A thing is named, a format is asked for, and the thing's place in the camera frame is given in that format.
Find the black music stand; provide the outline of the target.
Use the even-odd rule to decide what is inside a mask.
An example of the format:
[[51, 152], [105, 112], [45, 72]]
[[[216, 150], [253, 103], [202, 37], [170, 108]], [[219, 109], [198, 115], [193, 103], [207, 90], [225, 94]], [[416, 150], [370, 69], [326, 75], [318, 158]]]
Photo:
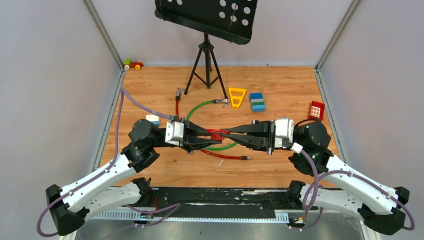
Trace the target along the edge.
[[184, 89], [188, 94], [193, 78], [198, 78], [206, 88], [219, 82], [223, 102], [229, 97], [214, 53], [210, 36], [237, 45], [246, 45], [252, 39], [253, 23], [257, 11], [256, 0], [156, 0], [155, 16], [203, 33], [203, 42]]

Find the red window block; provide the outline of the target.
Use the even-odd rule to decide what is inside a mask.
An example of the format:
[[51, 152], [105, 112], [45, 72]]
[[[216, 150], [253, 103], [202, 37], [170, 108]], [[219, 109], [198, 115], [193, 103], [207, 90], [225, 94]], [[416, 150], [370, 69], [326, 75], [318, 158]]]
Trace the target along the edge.
[[320, 119], [321, 121], [324, 119], [325, 113], [325, 104], [318, 101], [311, 101], [308, 111], [308, 118], [312, 119]]

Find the white blue block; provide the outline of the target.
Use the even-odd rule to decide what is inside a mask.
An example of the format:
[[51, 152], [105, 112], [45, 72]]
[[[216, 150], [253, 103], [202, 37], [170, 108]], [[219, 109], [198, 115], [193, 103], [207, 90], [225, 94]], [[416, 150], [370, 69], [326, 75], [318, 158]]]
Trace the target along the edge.
[[160, 117], [154, 114], [147, 114], [145, 116], [145, 119], [150, 121], [152, 124], [156, 125], [157, 127], [160, 127]]

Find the toy car red green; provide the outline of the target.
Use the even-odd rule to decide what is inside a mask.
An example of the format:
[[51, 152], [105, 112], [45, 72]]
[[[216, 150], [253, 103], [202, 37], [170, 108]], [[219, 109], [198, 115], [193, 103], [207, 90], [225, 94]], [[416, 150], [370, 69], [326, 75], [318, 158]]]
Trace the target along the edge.
[[135, 69], [139, 71], [144, 64], [140, 61], [132, 61], [131, 59], [127, 58], [123, 61], [123, 68], [128, 71], [130, 69]]

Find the yellow triangular plastic piece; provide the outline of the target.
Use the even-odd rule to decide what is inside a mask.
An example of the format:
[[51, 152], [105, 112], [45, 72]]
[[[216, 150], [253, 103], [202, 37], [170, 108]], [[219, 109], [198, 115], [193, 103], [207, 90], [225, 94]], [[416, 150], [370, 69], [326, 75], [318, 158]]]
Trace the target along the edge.
[[240, 108], [243, 99], [245, 97], [245, 94], [247, 92], [247, 89], [245, 88], [236, 88], [236, 87], [229, 87], [229, 96], [230, 96], [230, 103], [231, 107], [234, 109]]

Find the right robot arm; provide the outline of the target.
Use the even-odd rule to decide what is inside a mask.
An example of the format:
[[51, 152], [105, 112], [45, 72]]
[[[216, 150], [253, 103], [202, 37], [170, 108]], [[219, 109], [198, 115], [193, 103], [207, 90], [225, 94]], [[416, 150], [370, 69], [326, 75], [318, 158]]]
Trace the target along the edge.
[[371, 230], [391, 236], [405, 229], [412, 214], [406, 208], [410, 191], [389, 187], [355, 170], [332, 153], [331, 137], [318, 118], [295, 123], [290, 118], [258, 121], [226, 128], [223, 137], [254, 151], [272, 154], [291, 151], [289, 161], [302, 174], [313, 177], [307, 184], [293, 180], [285, 193], [292, 209], [313, 207], [351, 215]]

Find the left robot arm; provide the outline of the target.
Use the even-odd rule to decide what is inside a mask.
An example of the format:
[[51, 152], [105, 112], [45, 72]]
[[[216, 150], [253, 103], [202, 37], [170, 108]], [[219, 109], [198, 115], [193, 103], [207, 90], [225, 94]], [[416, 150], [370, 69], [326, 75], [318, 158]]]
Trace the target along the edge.
[[160, 156], [157, 148], [178, 147], [192, 153], [222, 142], [213, 131], [187, 120], [158, 127], [147, 119], [140, 119], [128, 136], [130, 143], [108, 163], [68, 185], [53, 184], [45, 190], [48, 206], [43, 214], [50, 213], [56, 232], [43, 233], [39, 219], [36, 226], [39, 235], [71, 234], [92, 217], [119, 206], [135, 203], [149, 206], [153, 193], [144, 178], [134, 179], [117, 190], [108, 188], [148, 168]]

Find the red padlock with thin cable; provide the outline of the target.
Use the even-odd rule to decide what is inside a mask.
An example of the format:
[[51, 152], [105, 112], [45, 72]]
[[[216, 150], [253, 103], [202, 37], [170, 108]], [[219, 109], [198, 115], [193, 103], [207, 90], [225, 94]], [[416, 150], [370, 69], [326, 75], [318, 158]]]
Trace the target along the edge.
[[230, 134], [230, 131], [224, 130], [224, 129], [214, 129], [214, 128], [208, 128], [206, 129], [208, 133], [211, 135], [212, 140], [216, 141], [223, 141], [225, 139], [224, 134]]

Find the blue green stacked blocks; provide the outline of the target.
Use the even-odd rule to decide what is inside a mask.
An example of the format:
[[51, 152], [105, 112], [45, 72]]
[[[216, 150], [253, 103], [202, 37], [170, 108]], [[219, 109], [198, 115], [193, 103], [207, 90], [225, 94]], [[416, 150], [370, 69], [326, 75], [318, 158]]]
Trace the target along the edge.
[[266, 104], [261, 92], [254, 92], [249, 94], [249, 102], [252, 112], [259, 113], [266, 110]]

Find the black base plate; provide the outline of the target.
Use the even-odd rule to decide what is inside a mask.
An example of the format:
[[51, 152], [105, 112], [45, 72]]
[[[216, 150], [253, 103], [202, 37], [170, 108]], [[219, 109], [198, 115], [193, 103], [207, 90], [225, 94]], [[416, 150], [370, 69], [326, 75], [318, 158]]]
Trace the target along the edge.
[[276, 211], [303, 212], [286, 188], [158, 187], [132, 207], [161, 210], [179, 204], [174, 218], [272, 219]]

